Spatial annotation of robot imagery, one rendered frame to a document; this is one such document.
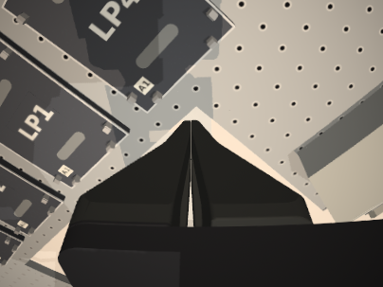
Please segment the grey flat base plate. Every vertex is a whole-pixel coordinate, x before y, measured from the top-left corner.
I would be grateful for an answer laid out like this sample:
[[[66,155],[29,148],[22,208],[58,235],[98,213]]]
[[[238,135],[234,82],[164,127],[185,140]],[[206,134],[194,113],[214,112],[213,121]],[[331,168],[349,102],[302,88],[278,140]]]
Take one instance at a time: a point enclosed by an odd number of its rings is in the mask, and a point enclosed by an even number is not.
[[[0,32],[130,129],[70,188],[0,144],[0,158],[65,196],[24,242],[0,287],[72,287],[31,260],[79,197],[138,160],[195,107],[322,211],[298,151],[383,86],[383,0],[210,0],[236,26],[148,114],[2,9]]]

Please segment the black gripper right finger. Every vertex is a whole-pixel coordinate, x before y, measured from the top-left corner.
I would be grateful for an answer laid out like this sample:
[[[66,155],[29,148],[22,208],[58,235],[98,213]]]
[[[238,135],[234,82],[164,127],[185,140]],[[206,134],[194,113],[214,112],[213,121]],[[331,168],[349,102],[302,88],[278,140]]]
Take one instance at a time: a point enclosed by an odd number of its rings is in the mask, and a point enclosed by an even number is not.
[[[193,226],[313,223],[300,194],[191,125]]]

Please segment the dark grey rectangular lid park plate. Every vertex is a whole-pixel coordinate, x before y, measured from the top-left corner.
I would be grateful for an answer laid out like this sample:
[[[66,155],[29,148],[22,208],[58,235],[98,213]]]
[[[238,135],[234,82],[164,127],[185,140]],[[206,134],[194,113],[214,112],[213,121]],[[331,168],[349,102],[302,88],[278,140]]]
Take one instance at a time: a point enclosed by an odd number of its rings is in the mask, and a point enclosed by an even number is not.
[[[0,158],[0,221],[31,236],[65,196]],[[45,205],[46,204],[46,205]]]

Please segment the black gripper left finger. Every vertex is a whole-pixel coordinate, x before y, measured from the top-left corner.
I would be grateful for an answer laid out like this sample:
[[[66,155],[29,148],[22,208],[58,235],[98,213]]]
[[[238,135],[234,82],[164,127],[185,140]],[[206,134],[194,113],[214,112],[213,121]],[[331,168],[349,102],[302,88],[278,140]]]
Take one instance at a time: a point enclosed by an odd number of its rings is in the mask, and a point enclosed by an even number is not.
[[[164,143],[81,195],[69,225],[93,220],[188,226],[190,188],[191,121],[184,120]]]

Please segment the light grey control panel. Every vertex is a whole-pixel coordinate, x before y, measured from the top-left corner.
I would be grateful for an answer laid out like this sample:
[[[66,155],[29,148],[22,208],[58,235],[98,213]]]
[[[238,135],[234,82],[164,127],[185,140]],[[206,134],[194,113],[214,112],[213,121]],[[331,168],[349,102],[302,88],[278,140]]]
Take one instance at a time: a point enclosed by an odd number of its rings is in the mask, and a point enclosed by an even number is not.
[[[383,86],[297,153],[336,223],[383,213]]]

